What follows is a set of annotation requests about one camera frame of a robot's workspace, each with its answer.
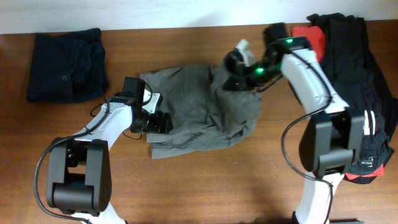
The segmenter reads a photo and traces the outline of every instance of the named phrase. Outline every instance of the wooden floor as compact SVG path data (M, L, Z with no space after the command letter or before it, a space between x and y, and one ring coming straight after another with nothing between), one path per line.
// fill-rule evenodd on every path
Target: wooden floor
M219 64L240 39L257 57L264 51L265 26L104 31L107 95L120 91L124 77L188 65ZM368 22L371 50L389 88L398 97L398 21ZM52 218L37 206L33 174L51 140L86 125L98 98L83 104L28 103L26 89L34 35L0 35L0 223L74 223ZM152 160L145 140L119 137L111 149L111 202L129 223L250 223L289 218L299 204L303 179L284 161L280 136L304 110L287 80L263 94L262 116L255 132L229 149L194 152ZM287 147L299 164L298 143L305 122L288 135ZM398 134L391 146L398 149ZM366 223L398 221L398 157L385 176L370 185L342 182L332 219ZM45 200L47 160L39 178Z

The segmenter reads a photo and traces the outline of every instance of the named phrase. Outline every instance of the red fabric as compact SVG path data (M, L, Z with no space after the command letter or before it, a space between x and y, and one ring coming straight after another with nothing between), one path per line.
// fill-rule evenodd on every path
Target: red fabric
M377 177L377 176L383 175L383 173L384 173L384 165L382 164L382 165L380 166L380 168L378 168L378 169L377 169L376 171L374 171L374 173L372 173L372 174L359 176L359 175L354 175L354 174L346 173L346 176L347 176L347 178L348 178L349 180L353 180L353 179L355 179L355 178L357 178L357 177Z
M310 42L313 50L317 53L317 59L320 62L326 50L326 37L321 28L313 27L293 27L292 33L294 37L305 36Z

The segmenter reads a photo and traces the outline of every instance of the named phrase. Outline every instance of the brown wooden surface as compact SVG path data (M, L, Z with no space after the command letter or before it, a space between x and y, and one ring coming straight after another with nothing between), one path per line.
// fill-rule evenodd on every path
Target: brown wooden surface
M240 39L257 57L265 26L104 31L108 95L120 91L124 77L191 63L219 64ZM389 88L398 97L398 21L369 22L371 50ZM83 104L28 103L26 88L33 34L0 35L0 223L74 223L43 213L33 196L37 159L56 136L86 125L98 98ZM287 80L263 95L255 132L229 149L194 152L152 160L145 140L119 137L111 149L112 204L130 223L239 223L256 218L291 216L299 204L303 179L292 171L280 150L284 128L304 110ZM305 122L288 135L287 147L299 164L298 143ZM398 149L398 134L391 146ZM398 158L385 176L370 185L342 182L331 217L366 223L398 221ZM45 201L47 160L39 189Z

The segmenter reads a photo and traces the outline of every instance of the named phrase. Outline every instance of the gray cloth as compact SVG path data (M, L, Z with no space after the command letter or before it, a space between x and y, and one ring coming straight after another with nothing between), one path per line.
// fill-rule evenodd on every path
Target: gray cloth
M159 109L170 113L173 122L169 134L147 135L153 159L230 147L254 131L261 94L222 90L228 76L224 67L207 65L141 74L154 92L163 95Z

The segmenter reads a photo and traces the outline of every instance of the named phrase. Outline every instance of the white wall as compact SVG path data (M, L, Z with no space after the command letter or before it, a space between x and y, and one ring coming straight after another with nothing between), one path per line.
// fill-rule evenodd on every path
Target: white wall
M0 0L0 34L306 22L334 12L398 19L398 0Z

